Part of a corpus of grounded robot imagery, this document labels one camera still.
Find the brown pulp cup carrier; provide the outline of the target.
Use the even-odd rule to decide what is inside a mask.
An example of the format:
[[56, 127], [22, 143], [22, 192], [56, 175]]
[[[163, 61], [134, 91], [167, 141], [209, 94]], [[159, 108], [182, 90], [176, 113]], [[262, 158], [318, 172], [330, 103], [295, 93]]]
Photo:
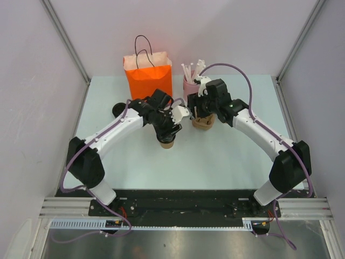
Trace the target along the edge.
[[200, 118], [197, 117], [192, 120], [192, 125], [193, 127], [200, 129], [200, 130], [209, 130], [213, 127], [213, 124], [215, 122], [215, 116], [213, 114], [205, 117], [205, 118]]

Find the brown paper coffee cup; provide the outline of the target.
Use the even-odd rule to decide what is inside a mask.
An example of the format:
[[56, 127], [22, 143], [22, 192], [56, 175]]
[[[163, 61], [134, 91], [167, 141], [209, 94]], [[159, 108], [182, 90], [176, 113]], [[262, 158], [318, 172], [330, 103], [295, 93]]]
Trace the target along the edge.
[[170, 148], [173, 147], [174, 141], [171, 141], [171, 142], [160, 142], [160, 145], [164, 149], [170, 149]]

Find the black plastic cup lid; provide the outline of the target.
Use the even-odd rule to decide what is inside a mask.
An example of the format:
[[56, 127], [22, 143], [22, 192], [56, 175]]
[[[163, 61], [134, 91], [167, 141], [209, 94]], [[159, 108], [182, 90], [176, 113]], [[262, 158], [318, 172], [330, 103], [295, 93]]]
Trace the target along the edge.
[[159, 141], [160, 143], [169, 144], [169, 143], [174, 142], [174, 141], [175, 141], [175, 138], [176, 138], [176, 136], [174, 135], [174, 136], [168, 136], [168, 137], [166, 137], [166, 138], [158, 137], [157, 139], [158, 139], [158, 141]]

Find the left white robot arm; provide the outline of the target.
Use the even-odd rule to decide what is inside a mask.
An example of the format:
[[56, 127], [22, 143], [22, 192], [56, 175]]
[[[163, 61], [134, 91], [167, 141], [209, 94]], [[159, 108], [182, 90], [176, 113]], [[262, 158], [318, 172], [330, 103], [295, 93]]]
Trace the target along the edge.
[[114, 109], [122, 111], [105, 128], [87, 137], [74, 137], [68, 145], [65, 172], [71, 173], [98, 199], [100, 209], [109, 216], [118, 212], [116, 192], [105, 180], [103, 158], [115, 144], [131, 133], [150, 124], [163, 148], [171, 148], [176, 134], [181, 130], [181, 121], [189, 116], [183, 104], [174, 105], [173, 98], [161, 90], [143, 99], [118, 103]]

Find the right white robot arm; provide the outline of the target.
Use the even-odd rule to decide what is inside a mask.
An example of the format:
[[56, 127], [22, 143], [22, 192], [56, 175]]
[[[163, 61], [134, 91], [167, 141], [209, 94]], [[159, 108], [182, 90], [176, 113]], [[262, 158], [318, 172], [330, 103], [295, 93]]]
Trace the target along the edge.
[[310, 180], [311, 156], [304, 141], [294, 142], [278, 134], [253, 114], [241, 99], [232, 99], [222, 79], [198, 76], [198, 92], [188, 95], [188, 108], [197, 121], [215, 114], [219, 121], [228, 124], [257, 144], [272, 160], [269, 179], [249, 202], [249, 211], [262, 216], [268, 204], [291, 191], [303, 180]]

